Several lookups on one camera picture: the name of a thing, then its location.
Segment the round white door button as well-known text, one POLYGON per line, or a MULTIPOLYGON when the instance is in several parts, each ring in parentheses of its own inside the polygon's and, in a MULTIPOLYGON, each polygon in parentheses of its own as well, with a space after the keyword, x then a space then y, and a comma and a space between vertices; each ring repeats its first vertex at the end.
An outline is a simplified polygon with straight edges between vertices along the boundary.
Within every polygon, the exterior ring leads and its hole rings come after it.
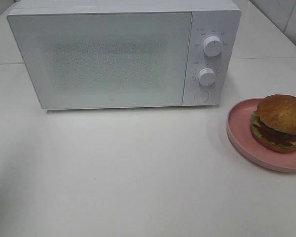
POLYGON ((207 91, 199 91, 194 95, 194 100, 198 104, 206 103, 208 99, 209 99, 209 93, 207 91))

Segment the white timer knob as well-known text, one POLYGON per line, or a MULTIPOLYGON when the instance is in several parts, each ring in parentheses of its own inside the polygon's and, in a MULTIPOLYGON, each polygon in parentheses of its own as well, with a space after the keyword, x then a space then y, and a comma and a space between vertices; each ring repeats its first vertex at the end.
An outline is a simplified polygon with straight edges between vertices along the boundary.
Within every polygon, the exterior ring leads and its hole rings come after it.
POLYGON ((201 86, 210 86, 216 80, 216 74, 211 68, 204 68, 197 73, 197 78, 201 86))

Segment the pink round plate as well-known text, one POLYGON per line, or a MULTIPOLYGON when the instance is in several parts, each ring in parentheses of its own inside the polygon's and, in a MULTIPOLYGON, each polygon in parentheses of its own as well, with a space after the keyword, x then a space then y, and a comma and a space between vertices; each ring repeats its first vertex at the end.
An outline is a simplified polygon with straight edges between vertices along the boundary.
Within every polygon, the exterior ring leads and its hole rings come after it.
POLYGON ((261 98, 243 100, 228 112, 226 131, 233 147, 249 161, 269 170, 296 173, 296 151, 279 153, 259 143, 251 133, 250 118, 261 98))

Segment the burger with lettuce and cheese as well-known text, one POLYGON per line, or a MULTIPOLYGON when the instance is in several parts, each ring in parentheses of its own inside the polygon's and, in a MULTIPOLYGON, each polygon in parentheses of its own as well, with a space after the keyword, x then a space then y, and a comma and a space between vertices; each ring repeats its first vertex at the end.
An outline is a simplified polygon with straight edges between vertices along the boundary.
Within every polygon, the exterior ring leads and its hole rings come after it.
POLYGON ((252 136, 279 153, 296 151, 296 97, 275 94, 263 98, 250 118, 252 136))

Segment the white microwave door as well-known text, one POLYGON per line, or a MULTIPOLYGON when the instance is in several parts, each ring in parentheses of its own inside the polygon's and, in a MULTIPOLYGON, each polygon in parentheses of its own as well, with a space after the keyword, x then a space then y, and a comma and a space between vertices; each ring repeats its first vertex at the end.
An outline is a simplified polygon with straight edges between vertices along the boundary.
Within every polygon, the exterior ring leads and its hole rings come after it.
POLYGON ((43 109, 179 106, 192 14, 10 15, 43 109))

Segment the white microwave oven body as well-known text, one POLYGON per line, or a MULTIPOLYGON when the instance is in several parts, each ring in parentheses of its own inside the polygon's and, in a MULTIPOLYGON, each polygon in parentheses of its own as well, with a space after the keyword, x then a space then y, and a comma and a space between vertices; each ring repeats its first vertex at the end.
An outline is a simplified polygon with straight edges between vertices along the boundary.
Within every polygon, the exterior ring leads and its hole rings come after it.
POLYGON ((230 0, 23 0, 10 15, 69 14, 139 14, 190 12, 187 64, 182 103, 179 106, 209 106, 220 102, 222 87, 241 18, 238 6, 230 0), (222 41, 218 56, 209 57, 203 51, 203 40, 217 36, 222 41), (199 84, 197 73, 211 68, 216 74, 210 86, 199 84), (198 104, 195 93, 207 91, 209 99, 198 104))

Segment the upper white power knob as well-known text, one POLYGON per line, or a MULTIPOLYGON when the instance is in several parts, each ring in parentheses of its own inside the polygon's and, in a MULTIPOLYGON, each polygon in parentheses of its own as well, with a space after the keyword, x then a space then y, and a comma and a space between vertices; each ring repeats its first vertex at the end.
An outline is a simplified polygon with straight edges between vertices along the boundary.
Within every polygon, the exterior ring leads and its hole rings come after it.
POLYGON ((209 57, 218 56, 222 51, 222 41, 217 36, 209 36, 203 40, 203 51, 209 57))

